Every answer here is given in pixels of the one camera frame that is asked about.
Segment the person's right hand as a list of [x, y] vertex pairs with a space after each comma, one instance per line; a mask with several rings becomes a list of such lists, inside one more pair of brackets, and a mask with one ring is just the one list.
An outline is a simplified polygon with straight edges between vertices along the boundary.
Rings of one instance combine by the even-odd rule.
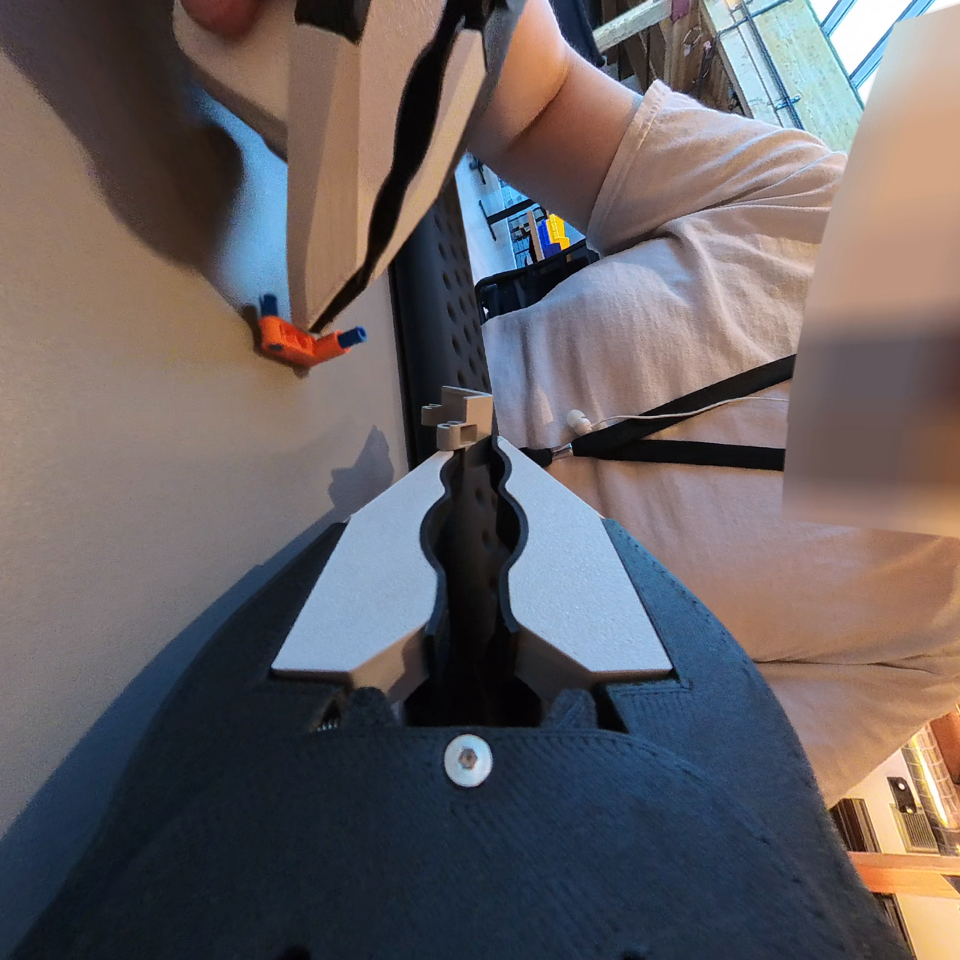
[[220, 37], [237, 39], [257, 22], [264, 1], [197, 0], [180, 2], [186, 15]]

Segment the distant yellow blue bins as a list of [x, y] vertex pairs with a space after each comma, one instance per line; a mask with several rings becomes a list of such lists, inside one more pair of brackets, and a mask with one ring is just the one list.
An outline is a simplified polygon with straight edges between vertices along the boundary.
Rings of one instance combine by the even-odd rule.
[[582, 238], [555, 214], [531, 206], [508, 219], [510, 243], [517, 268], [545, 260], [566, 250]]

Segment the wooden rack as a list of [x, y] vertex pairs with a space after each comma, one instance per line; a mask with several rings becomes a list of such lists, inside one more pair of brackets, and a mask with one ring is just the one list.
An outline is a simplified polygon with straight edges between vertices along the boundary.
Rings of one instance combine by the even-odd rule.
[[863, 104], [806, 1], [586, 2], [606, 72], [851, 150]]

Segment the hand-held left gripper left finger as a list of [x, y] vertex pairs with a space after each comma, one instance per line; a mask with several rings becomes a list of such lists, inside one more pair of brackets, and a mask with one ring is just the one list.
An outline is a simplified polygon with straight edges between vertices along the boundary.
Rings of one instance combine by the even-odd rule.
[[286, 636], [271, 671], [383, 692], [397, 719], [427, 678], [425, 638], [442, 574], [423, 531], [450, 493], [452, 451], [435, 453], [357, 510]]

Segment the wooden beam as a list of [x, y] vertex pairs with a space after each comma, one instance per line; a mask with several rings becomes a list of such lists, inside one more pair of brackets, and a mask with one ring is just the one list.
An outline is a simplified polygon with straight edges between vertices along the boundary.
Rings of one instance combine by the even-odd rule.
[[959, 856], [870, 851], [848, 856], [873, 894], [959, 900]]

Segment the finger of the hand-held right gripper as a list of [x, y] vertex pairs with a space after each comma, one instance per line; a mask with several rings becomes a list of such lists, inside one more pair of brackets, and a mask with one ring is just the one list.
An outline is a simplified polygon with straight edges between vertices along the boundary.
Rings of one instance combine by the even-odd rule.
[[459, 157], [462, 4], [297, 2], [290, 55], [290, 302], [318, 330], [385, 271]]
[[389, 266], [437, 199], [496, 87], [477, 30], [439, 26], [401, 94], [338, 52], [322, 66], [322, 324]]

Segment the grey desk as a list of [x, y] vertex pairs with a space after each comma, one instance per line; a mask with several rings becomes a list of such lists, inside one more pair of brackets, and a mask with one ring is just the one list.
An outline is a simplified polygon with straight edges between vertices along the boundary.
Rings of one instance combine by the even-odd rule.
[[143, 667], [406, 471], [390, 290], [306, 374], [286, 166], [186, 75], [170, 2], [2, 2], [2, 823]]

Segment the grey angled brick piece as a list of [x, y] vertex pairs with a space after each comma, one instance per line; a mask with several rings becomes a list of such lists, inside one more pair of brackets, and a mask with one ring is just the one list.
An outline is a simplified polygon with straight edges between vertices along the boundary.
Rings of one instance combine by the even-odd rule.
[[421, 408], [421, 425], [436, 429], [438, 451], [457, 451], [489, 438], [494, 398], [488, 392], [443, 386], [439, 403]]

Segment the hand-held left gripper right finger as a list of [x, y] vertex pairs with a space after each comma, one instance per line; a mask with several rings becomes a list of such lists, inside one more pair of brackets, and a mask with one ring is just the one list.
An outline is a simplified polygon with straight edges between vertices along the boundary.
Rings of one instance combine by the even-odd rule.
[[504, 619], [514, 673], [545, 716], [563, 690], [666, 678], [673, 665], [603, 517], [509, 441], [500, 490], [519, 518]]

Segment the person's torso in white shirt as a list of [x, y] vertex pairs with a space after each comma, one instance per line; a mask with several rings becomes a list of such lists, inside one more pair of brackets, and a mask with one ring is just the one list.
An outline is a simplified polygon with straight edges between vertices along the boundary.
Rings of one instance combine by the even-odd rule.
[[[802, 132], [572, 72], [600, 160], [558, 175], [601, 259], [485, 324], [502, 433], [558, 444], [574, 407], [642, 414], [793, 354], [845, 159]], [[724, 623], [835, 802], [958, 704], [958, 540], [795, 522], [783, 478], [575, 459], [559, 481], [620, 522]]]

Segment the orange connector with blue pins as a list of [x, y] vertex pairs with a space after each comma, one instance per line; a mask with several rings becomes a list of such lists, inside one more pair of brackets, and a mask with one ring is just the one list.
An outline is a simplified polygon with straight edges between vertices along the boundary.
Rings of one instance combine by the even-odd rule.
[[259, 298], [258, 314], [251, 322], [256, 348], [261, 354], [290, 366], [310, 369], [348, 354], [367, 341], [363, 326], [333, 330], [321, 336], [300, 330], [279, 314], [274, 294]]

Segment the person's right forearm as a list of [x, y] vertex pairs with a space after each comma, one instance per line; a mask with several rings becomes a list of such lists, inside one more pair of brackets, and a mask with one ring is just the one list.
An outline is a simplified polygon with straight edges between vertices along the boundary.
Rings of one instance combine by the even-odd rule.
[[496, 90], [466, 147], [586, 234], [640, 102], [570, 47], [547, 1], [529, 1]]

